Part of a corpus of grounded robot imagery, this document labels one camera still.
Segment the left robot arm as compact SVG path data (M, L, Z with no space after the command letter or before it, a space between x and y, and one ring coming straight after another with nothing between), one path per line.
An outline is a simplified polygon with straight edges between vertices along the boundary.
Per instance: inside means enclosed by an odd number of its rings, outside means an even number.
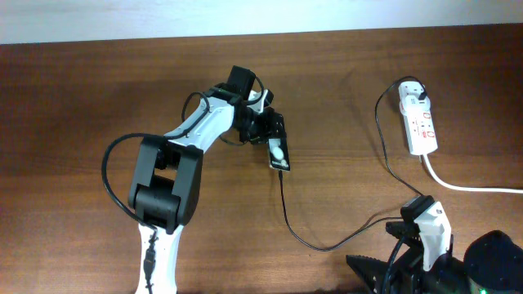
M136 292L177 292L179 242L199 201L203 156L223 133L234 128L241 142L266 144L270 168L290 171L284 120L271 108L272 99L268 89L215 86L177 129L141 142L128 198L141 220Z

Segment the white power strip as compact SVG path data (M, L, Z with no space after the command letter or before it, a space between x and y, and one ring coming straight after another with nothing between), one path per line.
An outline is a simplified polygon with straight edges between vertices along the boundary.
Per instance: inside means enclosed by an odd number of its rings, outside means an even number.
M431 101L429 109L405 110L400 103L400 112L404 118L409 152L421 156L436 151L438 144L431 115Z

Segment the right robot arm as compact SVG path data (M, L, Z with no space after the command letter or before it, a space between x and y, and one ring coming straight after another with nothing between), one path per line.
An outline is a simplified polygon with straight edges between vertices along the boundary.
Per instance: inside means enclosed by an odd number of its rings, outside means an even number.
M386 231L409 249L393 261L346 256L346 263L363 281L368 293L521 293L522 248L500 230L482 235L467 248L464 258L448 250L423 268L421 232L403 221L386 223Z

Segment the white USB charger adapter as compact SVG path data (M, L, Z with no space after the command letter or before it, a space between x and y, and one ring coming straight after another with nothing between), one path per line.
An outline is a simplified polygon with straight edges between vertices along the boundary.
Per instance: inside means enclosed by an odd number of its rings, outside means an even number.
M430 108L430 100L420 82L402 82L399 86L399 94L400 103L405 110Z

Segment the black smartphone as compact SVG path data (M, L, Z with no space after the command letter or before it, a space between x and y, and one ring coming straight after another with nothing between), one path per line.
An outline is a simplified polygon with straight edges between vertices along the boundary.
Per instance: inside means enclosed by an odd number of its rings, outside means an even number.
M288 145L285 138L271 138L268 140L269 166L275 170L290 172L291 165Z

